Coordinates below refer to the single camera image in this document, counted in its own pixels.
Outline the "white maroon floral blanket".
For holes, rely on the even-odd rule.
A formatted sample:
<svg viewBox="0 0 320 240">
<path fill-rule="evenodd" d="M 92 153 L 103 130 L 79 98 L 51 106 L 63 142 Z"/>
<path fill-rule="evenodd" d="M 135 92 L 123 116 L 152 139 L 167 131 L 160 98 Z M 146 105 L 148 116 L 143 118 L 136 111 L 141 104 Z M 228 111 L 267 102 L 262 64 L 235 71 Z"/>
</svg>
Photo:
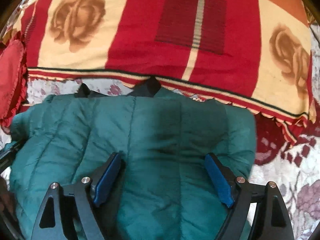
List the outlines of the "white maroon floral blanket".
<svg viewBox="0 0 320 240">
<path fill-rule="evenodd" d="M 319 124 L 311 125 L 289 150 L 280 148 L 267 164 L 254 165 L 249 181 L 275 181 L 284 197 L 296 239 L 308 239 L 319 224 Z"/>
</svg>

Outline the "white floral bed sheet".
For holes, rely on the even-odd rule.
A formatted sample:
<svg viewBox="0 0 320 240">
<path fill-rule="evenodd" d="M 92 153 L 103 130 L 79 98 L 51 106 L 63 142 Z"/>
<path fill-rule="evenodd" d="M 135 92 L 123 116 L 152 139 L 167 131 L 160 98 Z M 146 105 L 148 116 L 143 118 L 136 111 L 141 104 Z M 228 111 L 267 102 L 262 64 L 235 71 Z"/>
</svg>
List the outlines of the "white floral bed sheet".
<svg viewBox="0 0 320 240">
<path fill-rule="evenodd" d="M 135 102 L 160 103 L 185 101 L 178 89 L 167 90 L 154 77 L 132 88 L 116 79 L 77 79 L 75 81 L 28 82 L 27 100 L 30 105 L 43 102 L 81 102 L 101 107 L 132 105 Z"/>
</svg>

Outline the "red cream rose blanket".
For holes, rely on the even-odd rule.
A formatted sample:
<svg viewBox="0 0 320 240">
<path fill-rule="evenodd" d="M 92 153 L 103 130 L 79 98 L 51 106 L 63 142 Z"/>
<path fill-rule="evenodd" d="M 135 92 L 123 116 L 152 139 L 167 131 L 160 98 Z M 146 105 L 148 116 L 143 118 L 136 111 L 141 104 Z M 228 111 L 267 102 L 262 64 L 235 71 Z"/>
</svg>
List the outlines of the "red cream rose blanket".
<svg viewBox="0 0 320 240">
<path fill-rule="evenodd" d="M 32 78 L 109 77 L 246 108 L 295 143 L 315 122 L 302 0 L 24 0 Z"/>
</svg>

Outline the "red heart-shaped pillow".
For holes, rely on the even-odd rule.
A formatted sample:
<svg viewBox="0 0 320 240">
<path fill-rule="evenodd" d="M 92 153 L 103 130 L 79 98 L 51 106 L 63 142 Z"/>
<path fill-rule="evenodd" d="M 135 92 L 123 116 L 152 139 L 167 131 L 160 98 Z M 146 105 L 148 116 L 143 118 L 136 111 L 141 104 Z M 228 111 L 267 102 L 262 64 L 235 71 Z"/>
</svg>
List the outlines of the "red heart-shaped pillow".
<svg viewBox="0 0 320 240">
<path fill-rule="evenodd" d="M 1 126 L 9 127 L 27 99 L 27 49 L 22 32 L 1 43 Z"/>
</svg>

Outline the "teal quilted jacket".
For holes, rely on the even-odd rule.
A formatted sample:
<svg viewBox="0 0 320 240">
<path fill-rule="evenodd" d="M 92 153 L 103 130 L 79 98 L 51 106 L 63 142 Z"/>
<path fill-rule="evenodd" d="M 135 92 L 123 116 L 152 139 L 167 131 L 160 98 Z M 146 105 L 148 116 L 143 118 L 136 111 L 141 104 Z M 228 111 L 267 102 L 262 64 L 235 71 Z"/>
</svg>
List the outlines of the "teal quilted jacket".
<svg viewBox="0 0 320 240">
<path fill-rule="evenodd" d="M 124 170 L 101 207 L 110 239 L 214 239 L 227 208 L 205 166 L 214 153 L 248 177 L 256 148 L 250 111 L 197 102 L 164 88 L 152 97 L 49 95 L 14 117 L 13 142 L 25 140 L 1 191 L 1 208 L 25 239 L 52 182 L 73 184 L 117 152 Z"/>
</svg>

